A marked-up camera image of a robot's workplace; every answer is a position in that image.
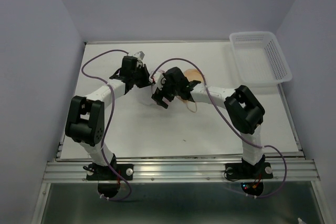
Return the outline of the white mesh laundry bag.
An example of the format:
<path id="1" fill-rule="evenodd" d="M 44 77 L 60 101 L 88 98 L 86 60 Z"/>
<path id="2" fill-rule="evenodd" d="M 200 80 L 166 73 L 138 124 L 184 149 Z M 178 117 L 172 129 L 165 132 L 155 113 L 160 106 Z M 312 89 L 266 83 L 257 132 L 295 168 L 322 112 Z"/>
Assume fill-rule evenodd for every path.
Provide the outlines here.
<path id="1" fill-rule="evenodd" d="M 138 103 L 147 106 L 157 106 L 157 103 L 152 99 L 152 95 L 158 88 L 157 84 L 151 84 L 150 86 L 144 88 L 134 87 L 135 99 Z"/>

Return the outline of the beige bra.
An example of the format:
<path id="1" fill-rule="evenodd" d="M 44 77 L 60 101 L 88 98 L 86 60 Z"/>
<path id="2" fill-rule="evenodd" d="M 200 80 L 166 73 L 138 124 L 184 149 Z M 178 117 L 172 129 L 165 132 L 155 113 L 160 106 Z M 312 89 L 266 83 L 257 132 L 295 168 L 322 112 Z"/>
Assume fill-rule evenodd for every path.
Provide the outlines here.
<path id="1" fill-rule="evenodd" d="M 197 69 L 187 69 L 184 72 L 185 77 L 188 79 L 189 82 L 191 81 L 200 81 L 201 83 L 204 82 L 201 73 Z M 183 102 L 183 104 L 186 106 L 186 108 L 192 112 L 196 113 L 197 112 L 197 103 L 194 103 L 194 108 L 191 108 L 191 102 L 182 99 L 181 97 L 177 97 L 180 101 Z"/>

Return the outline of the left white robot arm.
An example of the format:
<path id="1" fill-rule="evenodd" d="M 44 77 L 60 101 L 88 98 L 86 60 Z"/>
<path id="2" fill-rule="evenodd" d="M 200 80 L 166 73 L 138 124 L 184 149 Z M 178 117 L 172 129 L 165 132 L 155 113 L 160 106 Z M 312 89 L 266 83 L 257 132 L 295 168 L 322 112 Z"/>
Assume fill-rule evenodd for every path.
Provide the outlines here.
<path id="1" fill-rule="evenodd" d="M 105 109 L 114 107 L 115 100 L 126 95 L 134 86 L 144 88 L 150 85 L 143 58 L 141 51 L 123 57 L 121 68 L 104 81 L 103 86 L 90 94 L 76 95 L 71 99 L 65 135 L 85 149 L 106 179 L 116 175 L 117 166 L 112 163 L 114 154 L 103 141 L 107 131 Z"/>

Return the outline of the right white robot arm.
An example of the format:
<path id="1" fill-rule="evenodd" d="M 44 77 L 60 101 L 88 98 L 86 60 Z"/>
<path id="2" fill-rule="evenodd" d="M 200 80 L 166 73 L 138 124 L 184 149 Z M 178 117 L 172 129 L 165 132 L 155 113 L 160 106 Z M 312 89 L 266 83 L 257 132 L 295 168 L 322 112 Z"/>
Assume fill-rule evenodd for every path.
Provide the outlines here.
<path id="1" fill-rule="evenodd" d="M 265 109 L 247 86 L 236 89 L 211 87 L 205 84 L 199 70 L 182 71 L 178 67 L 153 71 L 149 81 L 156 87 L 152 99 L 164 108 L 168 107 L 164 99 L 172 101 L 177 97 L 184 103 L 207 103 L 217 111 L 225 109 L 229 118 L 224 121 L 242 140 L 243 174 L 253 177 L 260 172 L 259 162 L 264 156 L 260 131 Z"/>

